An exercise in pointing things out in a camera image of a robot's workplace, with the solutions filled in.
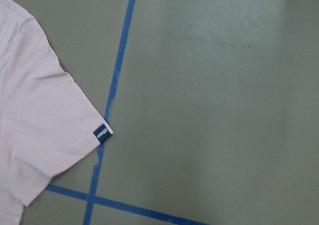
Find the t-shirt sleeve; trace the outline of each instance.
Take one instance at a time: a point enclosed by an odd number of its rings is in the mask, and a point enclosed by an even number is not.
[[[0,182],[27,206],[113,131],[59,66],[35,18],[24,22],[10,53],[0,105]]]

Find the pink t-shirt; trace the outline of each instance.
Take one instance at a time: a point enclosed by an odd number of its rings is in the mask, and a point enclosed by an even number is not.
[[[0,224],[113,134],[59,66],[36,19],[0,0]]]

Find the blue tape line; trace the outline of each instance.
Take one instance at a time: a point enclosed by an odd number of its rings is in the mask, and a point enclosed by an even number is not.
[[[58,194],[62,194],[65,196],[69,196],[75,199],[80,199],[80,200],[88,200],[88,194],[82,193],[82,192],[78,192],[75,190],[71,190],[71,189],[66,189],[60,186],[56,186],[56,185],[48,185],[46,187],[46,190],[54,192],[54,193],[58,193]],[[133,213],[133,214],[137,214],[137,215],[142,215],[144,217],[148,217],[148,218],[152,218],[152,219],[157,219],[157,220],[161,220],[164,222],[168,222],[168,223],[172,223],[172,224],[178,224],[178,225],[207,225],[207,224],[203,224],[200,222],[195,222],[192,220],[188,220],[188,219],[183,219],[183,218],[179,218],[176,216],[172,216],[172,215],[168,215],[168,214],[164,214],[164,213],[159,213],[156,211],[152,211],[152,210],[148,210],[148,209],[143,209],[143,208],[139,208],[137,206],[133,206],[133,205],[128,205],[128,204],[124,204],[121,202],[117,202],[114,200],[110,200],[110,199],[105,199],[105,198],[101,198],[101,197],[96,197],[94,196],[93,198],[94,203],[95,204],[99,204],[102,206],[106,206],[106,207],[110,207],[113,209],[118,209],[121,211],[125,211],[125,212],[129,212],[129,213]]]
[[[128,204],[116,202],[114,200],[105,199],[105,198],[101,198],[101,197],[95,197],[95,203],[103,205],[103,206],[107,206],[107,207],[110,207],[110,208],[114,208],[114,209],[119,209],[119,210],[122,210],[122,211],[130,212],[130,213],[133,213],[133,214],[142,215],[144,217],[161,220],[161,221],[164,221],[164,222],[167,222],[167,223],[171,223],[171,224],[178,224],[178,225],[207,225],[207,224],[203,224],[203,223],[200,223],[200,222],[195,222],[195,221],[192,221],[192,220],[183,219],[183,218],[175,217],[175,216],[172,216],[172,215],[163,214],[163,213],[152,211],[152,210],[148,210],[148,209],[143,209],[143,208],[140,208],[140,207],[136,207],[136,206],[133,206],[133,205],[128,205]]]
[[[81,199],[81,200],[88,200],[88,195],[85,193],[81,193],[75,190],[62,188],[56,185],[49,184],[46,189],[47,191],[55,192],[57,194],[67,195],[72,198]]]
[[[112,102],[113,102],[115,95],[116,95],[117,85],[118,85],[118,81],[119,81],[119,75],[121,73],[124,52],[125,52],[125,48],[126,48],[128,35],[129,35],[129,30],[130,30],[130,24],[131,24],[134,4],[135,4],[135,0],[129,0],[128,7],[126,10],[124,25],[123,25],[123,29],[122,29],[122,36],[121,36],[121,40],[120,40],[118,55],[117,55],[116,62],[115,62],[113,78],[112,78],[112,82],[111,82],[108,102],[107,102],[105,116],[104,116],[104,119],[107,122],[109,122],[110,108],[111,108]],[[96,194],[96,190],[97,190],[97,186],[98,186],[101,165],[102,165],[102,160],[103,160],[103,155],[104,155],[104,149],[105,149],[105,143],[103,143],[101,146],[98,147],[97,153],[98,153],[99,161],[94,166],[94,169],[93,169],[90,192],[88,195],[83,225],[89,225],[90,221],[91,221],[92,210],[93,210],[93,206],[94,206],[94,202],[95,202],[95,194]]]

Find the concrete floor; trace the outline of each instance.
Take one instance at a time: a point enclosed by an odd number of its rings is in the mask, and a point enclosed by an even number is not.
[[[14,1],[104,114],[128,0]],[[189,224],[319,224],[318,7],[136,0],[96,195]],[[52,184],[88,193],[97,161]],[[45,191],[21,224],[79,225],[85,209]],[[90,224],[169,221],[94,205]]]

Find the black label tag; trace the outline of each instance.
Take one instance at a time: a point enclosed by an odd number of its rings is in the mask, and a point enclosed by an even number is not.
[[[106,129],[106,126],[103,124],[101,125],[96,131],[93,132],[97,139],[102,144],[107,140],[109,137],[111,137],[111,133]]]

